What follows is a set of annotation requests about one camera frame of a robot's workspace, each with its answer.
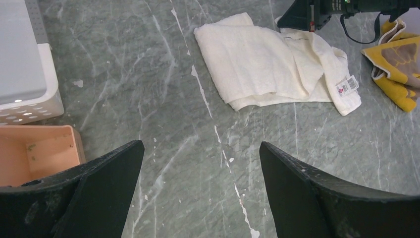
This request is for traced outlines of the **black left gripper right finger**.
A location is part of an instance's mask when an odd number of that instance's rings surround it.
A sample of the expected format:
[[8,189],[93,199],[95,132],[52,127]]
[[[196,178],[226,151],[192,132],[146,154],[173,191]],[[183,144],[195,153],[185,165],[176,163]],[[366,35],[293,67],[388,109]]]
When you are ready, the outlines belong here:
[[259,150],[279,238],[417,238],[420,198],[361,186],[268,142]]

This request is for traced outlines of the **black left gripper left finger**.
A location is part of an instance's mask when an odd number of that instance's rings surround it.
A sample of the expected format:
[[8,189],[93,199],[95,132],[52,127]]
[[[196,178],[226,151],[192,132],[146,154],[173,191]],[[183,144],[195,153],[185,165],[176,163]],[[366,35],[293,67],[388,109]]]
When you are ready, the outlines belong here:
[[1,237],[121,237],[144,152],[133,140],[54,175],[1,187]]

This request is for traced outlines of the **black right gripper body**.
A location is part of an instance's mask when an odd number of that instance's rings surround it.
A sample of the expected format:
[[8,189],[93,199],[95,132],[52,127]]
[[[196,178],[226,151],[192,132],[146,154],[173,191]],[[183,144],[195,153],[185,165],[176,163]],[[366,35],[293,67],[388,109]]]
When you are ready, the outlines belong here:
[[314,32],[334,14],[349,18],[357,13],[380,12],[396,20],[415,7],[420,7],[418,0],[296,0],[277,21],[277,27]]

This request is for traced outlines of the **white terry towel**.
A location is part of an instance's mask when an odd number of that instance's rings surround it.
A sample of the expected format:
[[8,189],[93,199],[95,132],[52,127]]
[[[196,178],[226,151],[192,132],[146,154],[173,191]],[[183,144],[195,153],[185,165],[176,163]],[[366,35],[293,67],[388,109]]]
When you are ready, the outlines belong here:
[[332,102],[346,116],[361,105],[344,51],[315,33],[255,26],[240,13],[194,30],[211,78],[238,111],[297,102]]

